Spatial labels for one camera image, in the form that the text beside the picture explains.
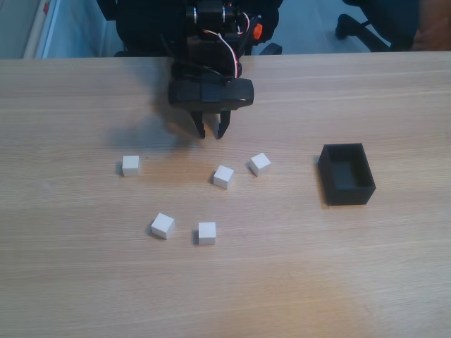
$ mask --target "wall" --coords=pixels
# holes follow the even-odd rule
[[[96,0],[57,0],[47,58],[102,56],[106,20]]]
[[[39,0],[0,0],[0,58],[22,58]]]

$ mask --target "open box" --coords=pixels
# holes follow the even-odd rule
[[[325,145],[318,166],[329,206],[366,204],[376,190],[361,143]]]

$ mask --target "floor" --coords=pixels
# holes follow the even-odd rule
[[[284,54],[369,51],[356,37],[348,37],[342,41],[335,37],[335,27],[340,14],[349,14],[360,22],[366,21],[360,8],[347,6],[341,0],[284,0],[279,12],[280,21],[273,39],[255,47],[253,54],[259,54],[271,42],[281,45]],[[122,48],[122,42],[116,33],[116,24],[108,23],[103,55],[114,56]]]

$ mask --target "white cube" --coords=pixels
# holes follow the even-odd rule
[[[269,168],[271,167],[271,162],[268,160],[265,154],[261,153],[251,158],[251,161],[249,162],[249,167],[258,177],[260,175],[266,174],[269,171]]]
[[[234,170],[230,168],[220,165],[218,170],[214,173],[213,184],[218,187],[228,189],[230,183],[232,182],[233,171]]]
[[[214,245],[216,242],[216,223],[199,223],[199,245]]]
[[[122,172],[125,177],[138,176],[140,174],[140,157],[124,156],[122,161]]]
[[[174,230],[174,227],[175,220],[173,218],[159,213],[150,228],[152,229],[152,234],[168,239],[169,235]]]

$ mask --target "wooden table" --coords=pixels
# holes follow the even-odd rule
[[[167,64],[0,62],[0,337],[451,337],[450,53],[243,58],[221,140],[168,107]],[[315,159],[350,142],[377,190],[328,208]]]

